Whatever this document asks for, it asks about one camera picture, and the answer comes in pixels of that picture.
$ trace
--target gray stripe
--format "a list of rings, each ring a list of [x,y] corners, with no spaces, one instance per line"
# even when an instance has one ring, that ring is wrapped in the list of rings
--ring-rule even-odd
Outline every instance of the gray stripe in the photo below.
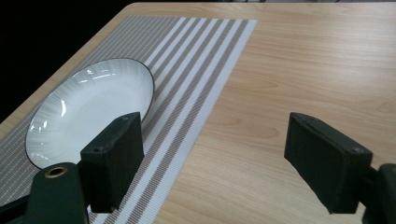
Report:
[[[161,35],[154,35],[153,37],[156,37],[156,38],[154,38],[153,40],[152,40],[152,42],[154,42],[154,43],[160,43],[161,42],[161,40],[163,40],[164,39],[164,37],[169,33],[169,31],[176,25],[176,23],[178,22],[178,20],[180,20],[180,18],[178,18],[177,20],[175,20],[175,18],[173,19],[173,22],[172,23],[168,23],[167,21],[165,21],[164,22],[164,24],[162,25],[162,27],[166,27],[166,24],[168,24],[168,31],[167,32],[162,32],[162,30],[157,30],[157,32],[158,32],[158,34],[161,34]],[[173,42],[173,40],[177,37],[177,35],[181,32],[181,30],[186,26],[186,24],[188,23],[188,21],[189,20],[184,20],[183,22],[182,22],[182,24],[177,28],[177,30],[175,31],[175,33],[170,37],[170,40],[169,41],[167,41],[167,44],[171,44],[172,42]],[[141,46],[155,46],[156,47],[156,45],[154,44],[154,43],[145,43],[145,44],[142,44]],[[166,48],[163,48],[162,50],[160,50],[160,52],[158,52],[158,54],[157,54],[157,57],[161,57],[163,54],[164,54],[164,52],[166,51]],[[146,52],[147,53],[147,57],[149,57],[149,55],[150,54],[152,54],[152,52]]]
[[[175,54],[180,50],[180,47],[183,45],[183,40],[185,40],[192,32],[192,30],[195,28],[195,26],[197,25],[199,20],[195,20],[192,25],[189,27],[189,29],[187,30],[187,32],[180,38],[181,41],[179,41],[174,48],[172,48],[171,52],[169,53],[168,56],[166,56],[165,60],[163,60],[163,62],[161,63],[161,65],[158,67],[157,71],[153,74],[154,77],[157,77],[162,71],[163,69],[166,67],[166,65],[168,65],[170,63],[170,61],[175,57]]]
[[[186,47],[186,49],[182,52],[182,55],[180,56],[180,58],[177,60],[177,62],[175,63],[175,65],[172,67],[172,69],[170,70],[169,74],[167,74],[167,77],[165,79],[171,78],[173,76],[173,74],[175,73],[175,71],[178,69],[178,67],[181,64],[180,59],[184,59],[185,55],[187,55],[189,52],[191,52],[191,49],[193,47],[193,45],[196,43],[196,41],[198,40],[198,38],[201,36],[202,32],[206,29],[207,25],[210,23],[211,20],[206,20],[204,22],[204,25],[199,29],[199,31],[197,32],[197,34],[194,36],[194,38],[192,39],[192,41],[190,42],[190,44]],[[211,37],[219,28],[221,24],[221,21],[218,21],[216,23],[216,25],[212,28],[211,32],[209,33],[209,35],[207,36],[206,40],[204,41],[204,44],[202,46],[200,46],[200,48],[198,49],[197,53],[194,54],[194,57],[191,59],[191,61],[189,62],[189,65],[186,67],[186,69],[183,71],[183,73],[185,73],[186,71],[190,71],[191,68],[193,67],[193,65],[196,63],[197,59],[199,58],[199,56],[202,54],[202,52],[204,51],[205,47],[207,46],[208,42],[209,42],[209,37]],[[181,40],[184,40],[187,38],[187,36],[190,34],[190,32],[192,31],[192,29],[194,28],[194,26],[192,26],[189,31],[186,33],[185,36],[183,36],[181,38]],[[186,78],[186,76],[180,76],[179,79],[184,80]],[[176,94],[175,91],[172,91],[171,94],[168,94],[165,98],[173,98],[174,95]],[[143,130],[143,135],[147,136],[147,129],[145,128],[145,130]],[[131,194],[132,192],[134,192],[134,189],[137,186],[137,183],[140,181],[141,177],[143,176],[143,173],[145,173],[146,169],[149,166],[149,162],[152,161],[153,156],[155,154],[149,153],[145,156],[144,162],[140,165],[139,167],[139,171],[138,173],[134,176],[134,181],[130,187],[130,190],[128,190],[127,194],[124,196],[124,200],[122,202],[122,204],[120,205],[120,210],[118,211],[114,211],[113,214],[111,216],[107,216],[105,223],[114,223],[115,218],[118,216],[118,214],[120,213],[120,211],[122,210],[122,208],[125,205],[125,202],[127,202],[130,198],[131,198]]]
[[[169,18],[169,20],[170,20],[169,22],[165,22],[164,24],[162,24],[162,27],[167,27],[167,26],[174,27],[177,24],[177,22],[180,20],[180,18],[173,17],[173,18]],[[164,35],[164,31],[158,32],[158,34]],[[136,56],[136,58],[140,59],[141,62],[145,62],[152,54],[152,52],[160,45],[161,41],[163,41],[162,37],[157,37],[156,35],[153,37],[153,39],[154,41],[151,44],[146,45],[145,48],[142,49],[141,52]]]
[[[229,24],[227,24],[227,27],[225,28],[224,33],[221,34],[221,37],[219,38],[218,42],[216,43],[215,47],[212,49],[212,51],[210,52],[209,55],[215,55],[215,53],[219,50],[219,46],[221,45],[221,42],[223,41],[224,37],[227,35],[228,31],[231,29],[233,23],[234,23],[234,21],[231,21],[231,22],[229,22]],[[232,39],[230,45],[228,46],[228,48],[226,49],[224,54],[221,56],[221,59],[220,59],[219,63],[216,65],[215,70],[213,71],[213,73],[210,76],[209,80],[206,82],[204,89],[201,91],[197,101],[194,103],[194,106],[193,106],[192,110],[190,111],[189,115],[187,116],[187,119],[184,120],[181,128],[177,132],[177,136],[174,138],[171,146],[166,151],[166,154],[163,157],[163,160],[161,161],[161,163],[159,165],[159,167],[161,167],[161,169],[157,169],[155,171],[154,176],[150,179],[150,181],[148,183],[148,186],[146,187],[143,195],[140,197],[140,199],[139,199],[136,207],[134,208],[134,211],[130,215],[128,221],[135,223],[141,218],[141,216],[142,216],[144,210],[146,209],[146,207],[147,207],[147,205],[148,205],[153,193],[155,192],[155,189],[158,188],[159,183],[163,179],[164,173],[166,172],[170,162],[172,161],[172,159],[176,155],[176,153],[177,153],[177,151],[178,151],[178,149],[180,147],[180,144],[181,144],[182,140],[185,137],[185,134],[190,129],[192,122],[195,120],[199,110],[201,109],[201,107],[203,105],[203,101],[205,100],[205,98],[209,94],[212,86],[215,84],[216,79],[219,76],[219,73],[221,72],[221,70],[223,69],[224,64],[227,62],[228,58],[230,57],[231,52],[233,51],[233,47],[234,47],[235,43],[238,41],[239,37],[243,33],[243,31],[244,31],[245,27],[247,26],[247,24],[248,24],[248,22],[244,21],[242,23],[242,25],[240,27],[238,27],[238,30],[237,30],[236,34],[233,36],[233,39]],[[205,71],[203,69],[203,67],[207,68],[209,66],[209,64],[210,64],[211,59],[212,59],[211,57],[207,57],[206,58],[206,60],[204,62],[205,66],[202,66],[201,67],[202,71],[197,73],[197,75],[199,75],[199,76],[195,76],[195,77],[198,77],[198,78],[196,78],[196,80],[194,80],[192,83],[190,83],[189,87],[187,88],[188,91],[186,91],[183,94],[183,97],[178,102],[174,113],[172,113],[172,117],[169,118],[168,121],[166,121],[167,124],[165,124],[164,127],[166,127],[168,125],[169,125],[168,127],[170,127],[170,126],[173,125],[173,123],[175,122],[175,120],[178,117],[178,114],[180,113],[180,111],[182,110],[184,105],[187,103],[187,99],[190,98],[194,87],[198,83],[199,79],[201,79],[201,76],[203,75],[203,72]]]
[[[172,34],[172,36],[166,41],[165,46],[169,46],[172,44],[172,42],[176,39],[178,34],[183,30],[183,28],[186,26],[187,22],[189,22],[190,19],[184,20],[181,25],[177,28],[177,30]],[[166,51],[166,48],[162,48],[160,52],[154,57],[154,59],[151,61],[151,63],[148,65],[149,68],[153,67],[154,64],[163,56],[164,52]]]
[[[196,53],[193,55],[191,60],[189,61],[188,65],[186,68],[183,70],[182,74],[188,74],[188,72],[194,67],[195,63],[198,61],[198,59],[201,57],[202,53],[204,52],[205,48],[207,47],[208,43],[210,42],[210,39],[213,37],[215,32],[219,29],[222,21],[218,20],[208,36],[204,40],[204,44],[198,48]],[[189,45],[187,49],[189,49],[189,52],[192,48],[192,45]],[[177,61],[177,65],[181,64],[181,62],[184,60],[184,57],[180,57]],[[173,74],[176,72],[178,67],[173,67],[169,74],[166,75],[165,79],[161,83],[161,85],[155,90],[155,97],[158,97],[162,92],[163,89],[165,88],[166,84],[169,82],[170,78],[173,76]],[[177,82],[175,83],[175,86],[181,86],[181,84],[184,82],[187,76],[180,76],[177,79]],[[164,101],[161,103],[161,105],[158,107],[157,111],[155,112],[155,117],[153,117],[150,121],[149,124],[146,126],[145,131],[143,132],[143,141],[146,141],[147,137],[150,135],[152,132],[153,128],[157,124],[158,120],[160,117],[163,115],[163,112],[165,111],[166,107],[168,107],[170,101],[174,98],[176,92],[178,91],[178,88],[173,88],[172,90],[169,91],[169,93],[164,97]]]
[[[38,169],[27,160],[24,150],[26,127],[31,118],[32,115],[22,119],[0,142],[0,178],[2,179],[0,205],[27,195],[33,177],[38,172]]]

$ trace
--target white stripe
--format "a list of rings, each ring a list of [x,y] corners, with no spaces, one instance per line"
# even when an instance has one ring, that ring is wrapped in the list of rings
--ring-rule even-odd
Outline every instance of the white stripe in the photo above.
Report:
[[[215,43],[218,41],[220,34],[223,32],[224,28],[226,27],[227,23],[229,20],[224,20],[219,27],[219,29],[215,32],[214,36],[211,38],[211,40],[208,43],[208,46],[205,48],[203,54],[201,57],[198,59],[197,63],[194,65],[194,67],[191,69],[191,73],[188,74],[188,77],[184,81],[184,83],[179,87],[179,90],[177,91],[177,94],[174,96],[172,99],[171,103],[169,106],[166,108],[164,111],[162,117],[160,118],[159,122],[156,124],[156,126],[153,129],[153,132],[151,135],[148,137],[148,139],[145,142],[144,148],[150,148],[151,144],[153,143],[154,139],[158,134],[160,133],[161,129],[163,128],[163,125],[165,122],[169,119],[169,117],[172,115],[172,112],[174,111],[179,99],[189,86],[189,83],[192,81],[193,77],[196,75],[195,73],[199,70],[199,67],[202,66],[204,60],[206,59],[207,55],[209,54],[210,50],[213,49]],[[173,125],[172,129],[170,130],[169,134],[163,141],[160,150],[156,153],[154,158],[152,159],[150,165],[148,166],[148,169],[146,172],[143,174],[142,178],[140,179],[138,185],[134,189],[134,192],[132,193],[130,200],[125,204],[124,209],[121,211],[117,221],[123,222],[129,217],[131,214],[132,210],[137,204],[137,199],[139,199],[143,192],[146,189],[146,186],[148,185],[150,179],[154,175],[156,169],[158,168],[161,160],[163,159],[164,154],[166,153],[167,149],[169,148],[169,145],[171,144],[170,140],[174,138],[174,136],[177,133],[178,127],[181,125],[182,119],[177,119],[175,121],[175,124]]]
[[[200,20],[198,24],[194,27],[190,35],[186,38],[185,41],[183,41],[183,44],[180,46],[180,49],[175,53],[175,55],[172,57],[172,60],[169,62],[168,65],[165,66],[165,68],[161,71],[161,73],[157,76],[155,79],[155,86],[160,86],[161,83],[163,82],[163,79],[166,77],[167,74],[169,74],[171,68],[175,65],[177,60],[180,58],[180,55],[183,53],[184,50],[186,50],[186,47],[190,44],[191,40],[196,36],[198,33],[199,29],[202,27],[204,24],[205,20]],[[192,55],[195,53],[195,51],[190,51],[189,55]]]
[[[233,25],[233,28],[230,30],[230,32],[227,34],[226,38],[224,39],[223,43],[220,46],[219,51],[216,53],[216,56],[214,57],[212,63],[209,65],[208,69],[205,71],[205,74],[213,74],[213,70],[216,68],[219,59],[221,56],[224,54],[224,51],[229,47],[231,39],[235,35],[235,32],[237,28],[240,26],[241,21],[235,21],[235,24]],[[238,58],[239,55],[232,54],[231,57]],[[227,62],[224,64],[223,70],[219,74],[222,79],[219,81],[217,79],[218,85],[215,88],[212,88],[211,90],[215,90],[215,92],[212,92],[212,94],[209,94],[208,97],[206,98],[203,106],[201,107],[201,111],[198,113],[197,118],[195,119],[194,123],[191,125],[191,128],[187,132],[186,136],[183,138],[182,144],[179,147],[179,150],[177,151],[176,156],[172,160],[171,164],[169,165],[168,169],[166,170],[161,183],[159,186],[156,188],[156,191],[152,195],[150,202],[148,203],[146,210],[142,214],[139,223],[152,223],[157,216],[158,212],[161,209],[161,206],[170,191],[170,189],[173,186],[174,181],[177,178],[177,175],[184,163],[184,161],[187,159],[187,156],[192,148],[192,145],[195,142],[195,139],[198,137],[199,132],[201,131],[202,127],[205,124],[205,121],[207,117],[210,114],[210,111],[219,98],[219,94],[221,93],[221,90],[223,86],[225,85],[229,75],[231,74],[233,64],[230,62]],[[193,92],[193,95],[191,98],[188,100],[188,103],[186,104],[185,108],[183,108],[183,112],[180,114],[179,118],[177,120],[183,119],[184,121],[187,118],[188,113],[191,111],[193,104],[196,102],[199,94],[201,91],[204,89],[204,86],[208,80],[209,76],[205,76],[205,80],[201,80],[200,83],[197,85],[196,89]],[[171,136],[166,138],[169,141],[173,141],[174,136],[172,136],[172,139],[170,139]]]
[[[97,214],[93,223],[105,223],[107,217],[108,217],[108,214],[103,214],[103,213]]]
[[[192,26],[192,23],[195,20],[196,19],[190,19],[187,22],[186,26],[180,31],[178,36],[172,41],[172,43],[169,45],[169,47],[166,49],[166,51],[163,53],[163,55],[160,57],[160,59],[152,67],[150,67],[150,70],[151,70],[152,74],[156,74],[157,73],[157,70],[163,64],[163,61],[165,61],[166,58],[172,52],[172,50],[174,50],[176,44],[181,40],[181,37],[183,37],[183,35],[186,34],[186,32],[189,30],[189,28]]]
[[[197,42],[195,43],[195,45],[191,48],[191,51],[189,52],[189,54],[186,56],[185,60],[181,63],[180,67],[176,70],[176,72],[174,73],[174,75],[172,76],[172,78],[169,80],[168,84],[165,86],[165,88],[163,89],[163,92],[161,95],[158,96],[158,98],[155,100],[155,102],[152,104],[151,109],[148,111],[147,115],[146,115],[146,119],[143,121],[142,123],[142,129],[144,129],[147,125],[147,120],[150,120],[155,112],[157,111],[158,107],[161,105],[161,102],[163,101],[164,98],[166,98],[166,96],[168,95],[169,91],[172,90],[172,88],[174,87],[174,84],[177,82],[177,79],[179,78],[180,74],[182,71],[184,71],[184,69],[187,67],[188,63],[190,62],[191,58],[196,54],[196,51],[198,50],[198,48],[201,47],[201,45],[203,44],[205,38],[208,36],[209,32],[212,30],[213,26],[215,25],[215,23],[218,21],[218,19],[214,19],[212,20],[207,27],[205,28],[205,30],[202,32],[201,36],[198,38]],[[159,84],[161,84],[162,80],[159,80],[158,83],[156,83],[155,85],[158,86]]]
[[[180,27],[181,23],[183,23],[184,20],[186,20],[186,18],[184,18],[184,17],[181,17],[180,20],[178,20],[178,22],[175,24],[174,28],[172,28],[172,30],[168,33],[168,35],[163,39],[161,44],[152,52],[152,54],[146,60],[146,64],[150,64],[151,61],[154,59],[154,57],[158,54],[158,52],[160,52],[164,48],[166,42],[168,42],[168,40],[175,33],[175,31],[178,29],[178,27]]]
[[[165,23],[166,23],[167,25],[169,25],[169,26],[170,26],[170,24],[168,24],[168,23],[172,23],[172,22],[174,21],[174,19],[173,19],[173,18],[170,18],[170,17],[169,17],[169,18],[166,18],[166,19],[164,19],[164,20],[165,20]],[[148,54],[151,52],[150,49],[152,49],[152,48],[155,48],[155,49],[156,49],[155,46],[157,46],[157,44],[160,43],[160,40],[163,40],[162,38],[159,38],[159,36],[162,36],[163,33],[164,33],[166,30],[168,30],[168,28],[167,28],[167,27],[163,27],[163,28],[161,29],[160,32],[157,32],[156,35],[152,38],[152,40],[154,40],[154,41],[151,41],[150,44],[146,44],[145,46],[143,46],[143,48],[140,50],[140,52],[138,52],[138,54],[135,56],[136,59],[143,60],[143,59],[146,58],[146,56],[148,56]]]
[[[219,39],[221,33],[225,29],[225,27],[226,27],[228,22],[229,22],[228,20],[224,20],[221,23],[221,25],[219,26],[219,29],[215,32],[213,37],[210,39],[210,41],[207,44],[206,48],[204,49],[203,53],[201,54],[201,56],[199,57],[199,59],[197,60],[195,65],[192,67],[191,72],[189,73],[189,75],[186,77],[184,82],[181,84],[181,86],[177,90],[177,93],[174,96],[174,98],[172,99],[171,103],[165,109],[165,111],[163,112],[163,115],[160,117],[159,121],[157,122],[155,127],[152,129],[151,134],[146,139],[146,141],[145,141],[145,144],[147,146],[147,147],[145,147],[146,149],[151,148],[151,145],[154,143],[154,140],[155,140],[156,136],[160,133],[161,129],[163,128],[163,125],[168,120],[168,118],[172,115],[172,113],[173,113],[173,111],[174,111],[174,109],[175,109],[175,107],[177,105],[177,102],[179,101],[180,97],[182,96],[182,93],[187,89],[187,87],[189,86],[189,83],[192,81],[192,79],[195,76],[196,72],[198,72],[199,68],[203,65],[203,63],[204,63],[205,59],[207,58],[210,50],[213,49],[216,41]],[[194,46],[195,51],[192,51],[191,54],[195,54],[196,50],[198,48],[199,48],[199,46],[197,44],[196,46]],[[169,91],[172,90],[175,87],[175,83],[177,82],[177,78],[181,75],[181,72],[182,72],[182,70],[178,70],[178,73],[176,73],[174,75],[174,77],[169,81],[169,83],[163,89],[163,94],[158,97],[156,102],[154,102],[154,104],[152,106],[153,107],[153,113],[155,113],[157,111],[157,109],[160,106],[161,102],[163,102],[164,98],[167,97],[167,94],[169,93]]]

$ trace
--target bowl rim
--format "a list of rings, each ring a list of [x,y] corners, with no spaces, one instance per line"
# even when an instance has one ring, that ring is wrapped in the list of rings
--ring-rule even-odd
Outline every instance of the bowl rim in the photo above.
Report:
[[[28,148],[27,148],[27,142],[28,142],[29,128],[32,126],[33,121],[34,121],[34,119],[35,119],[35,116],[36,116],[38,110],[39,110],[39,109],[41,108],[41,106],[43,105],[43,103],[48,99],[48,97],[49,97],[50,95],[52,95],[53,93],[55,93],[55,92],[57,91],[57,89],[58,89],[60,86],[62,86],[66,81],[68,81],[69,78],[75,76],[76,74],[80,73],[81,71],[83,71],[83,70],[85,70],[85,69],[87,69],[87,68],[89,68],[89,67],[91,67],[91,66],[93,66],[93,65],[97,65],[97,64],[99,64],[99,63],[105,63],[105,62],[109,62],[109,61],[116,61],[116,60],[127,60],[127,61],[131,61],[131,62],[135,62],[135,63],[140,63],[141,65],[143,65],[143,66],[147,69],[147,71],[148,71],[148,73],[149,73],[149,75],[150,75],[150,77],[151,77],[151,81],[152,81],[152,94],[151,94],[151,99],[150,99],[150,102],[149,102],[149,104],[148,104],[148,110],[147,110],[146,114],[145,114],[144,116],[141,117],[141,122],[143,122],[143,121],[145,120],[145,118],[147,117],[147,114],[149,113],[149,110],[150,110],[151,107],[152,107],[152,103],[153,103],[153,101],[154,101],[154,93],[155,93],[155,80],[154,80],[154,75],[152,75],[151,70],[150,70],[144,63],[142,63],[141,61],[139,61],[139,60],[137,60],[137,59],[134,59],[134,58],[127,58],[127,57],[108,58],[108,59],[104,59],[104,60],[97,61],[97,62],[94,62],[94,63],[90,63],[90,64],[88,64],[88,65],[86,65],[86,66],[84,66],[84,67],[78,69],[76,72],[69,73],[69,75],[67,75],[66,77],[64,77],[63,80],[61,80],[55,87],[53,87],[52,90],[38,102],[37,108],[35,109],[35,111],[33,111],[32,117],[30,118],[30,121],[29,121],[27,130],[26,130],[25,136],[24,136],[24,153],[25,153],[27,159],[30,161],[30,163],[32,163],[36,168],[38,168],[39,170],[45,169],[45,168],[39,167],[38,165],[36,165],[36,164],[31,160],[31,158],[29,157],[29,154],[28,154],[28,152],[27,152],[27,150],[28,150]]]

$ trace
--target wood grain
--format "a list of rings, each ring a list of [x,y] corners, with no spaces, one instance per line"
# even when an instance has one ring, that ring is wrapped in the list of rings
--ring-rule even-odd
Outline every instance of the wood grain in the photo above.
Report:
[[[0,124],[7,134],[127,16],[253,19],[249,39],[156,223],[361,223],[329,215],[283,158],[289,113],[396,162],[396,3],[134,3]]]

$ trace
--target white bowl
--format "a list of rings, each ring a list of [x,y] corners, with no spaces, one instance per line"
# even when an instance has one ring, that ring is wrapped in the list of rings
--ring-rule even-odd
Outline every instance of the white bowl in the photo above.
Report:
[[[80,161],[80,151],[113,119],[147,115],[154,93],[149,69],[132,59],[92,64],[59,85],[39,106],[26,134],[26,153],[38,168]]]

